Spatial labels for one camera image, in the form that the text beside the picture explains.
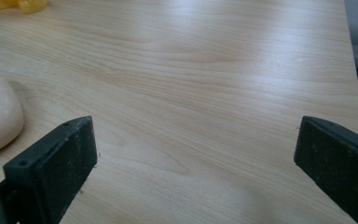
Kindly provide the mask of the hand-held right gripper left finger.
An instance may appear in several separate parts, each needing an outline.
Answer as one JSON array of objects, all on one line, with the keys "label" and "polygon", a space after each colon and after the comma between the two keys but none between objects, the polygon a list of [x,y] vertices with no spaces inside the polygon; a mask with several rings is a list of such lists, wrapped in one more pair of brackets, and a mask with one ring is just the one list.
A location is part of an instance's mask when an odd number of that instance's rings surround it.
[{"label": "hand-held right gripper left finger", "polygon": [[59,125],[3,166],[9,224],[59,224],[97,163],[92,117]]}]

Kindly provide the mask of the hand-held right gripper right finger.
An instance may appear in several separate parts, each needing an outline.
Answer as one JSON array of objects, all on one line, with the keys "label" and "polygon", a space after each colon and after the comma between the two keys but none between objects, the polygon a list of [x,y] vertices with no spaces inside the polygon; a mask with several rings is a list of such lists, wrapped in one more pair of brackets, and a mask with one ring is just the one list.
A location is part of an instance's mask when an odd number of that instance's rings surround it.
[{"label": "hand-held right gripper right finger", "polygon": [[302,118],[294,162],[358,223],[358,134],[334,122]]}]

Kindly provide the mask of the yellow translucent object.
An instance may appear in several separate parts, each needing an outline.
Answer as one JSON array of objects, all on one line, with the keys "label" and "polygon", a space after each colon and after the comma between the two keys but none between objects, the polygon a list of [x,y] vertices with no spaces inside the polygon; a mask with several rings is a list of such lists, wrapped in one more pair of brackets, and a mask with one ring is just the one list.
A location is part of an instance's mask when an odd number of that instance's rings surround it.
[{"label": "yellow translucent object", "polygon": [[31,14],[44,9],[48,0],[0,0],[0,10],[18,7],[23,13]]}]

